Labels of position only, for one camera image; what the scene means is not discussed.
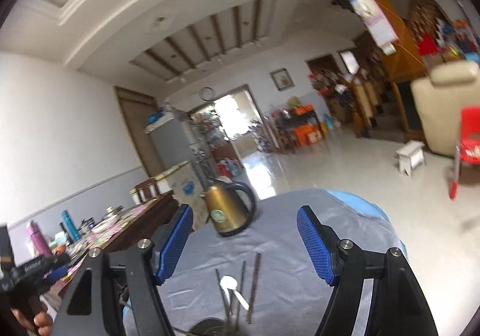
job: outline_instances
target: gray refrigerator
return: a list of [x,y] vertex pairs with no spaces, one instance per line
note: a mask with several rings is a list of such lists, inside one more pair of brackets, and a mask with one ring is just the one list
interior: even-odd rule
[[203,188],[208,186],[212,177],[218,176],[210,147],[186,112],[172,109],[156,123],[147,126],[146,132],[152,138],[165,169],[187,160]]

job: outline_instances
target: blue logo on box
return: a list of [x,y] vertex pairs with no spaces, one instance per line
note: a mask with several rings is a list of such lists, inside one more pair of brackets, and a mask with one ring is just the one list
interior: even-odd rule
[[185,195],[192,195],[195,191],[195,183],[193,180],[184,181],[182,190]]

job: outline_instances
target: red plastic chair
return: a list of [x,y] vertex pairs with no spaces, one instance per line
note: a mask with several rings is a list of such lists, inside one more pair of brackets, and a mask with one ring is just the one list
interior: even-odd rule
[[480,164],[480,106],[462,109],[460,141],[455,148],[454,179],[450,188],[450,199],[457,196],[461,165]]

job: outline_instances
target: chair leg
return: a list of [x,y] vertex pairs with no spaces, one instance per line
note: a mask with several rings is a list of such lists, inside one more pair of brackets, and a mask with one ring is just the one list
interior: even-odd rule
[[450,199],[455,199],[457,196],[457,188],[458,188],[458,178],[460,177],[460,146],[457,145],[455,147],[455,166],[454,166],[454,177],[452,181],[452,185],[450,187]]

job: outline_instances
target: white stool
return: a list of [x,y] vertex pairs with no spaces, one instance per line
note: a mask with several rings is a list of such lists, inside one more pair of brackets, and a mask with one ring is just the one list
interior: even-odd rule
[[398,169],[405,171],[408,176],[412,176],[412,169],[420,164],[425,165],[425,156],[423,154],[424,143],[421,141],[409,141],[397,151]]

